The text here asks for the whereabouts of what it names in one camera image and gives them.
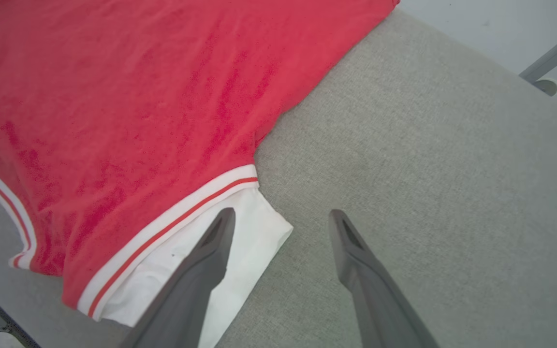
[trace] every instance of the garment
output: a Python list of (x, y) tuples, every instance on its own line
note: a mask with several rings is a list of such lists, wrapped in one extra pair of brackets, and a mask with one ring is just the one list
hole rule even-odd
[[(396, 2), (0, 0), (11, 265), (62, 276), (64, 303), (100, 319), (208, 209), (241, 190), (266, 204), (256, 147)], [(290, 227), (267, 214), (285, 230), (274, 255)]]

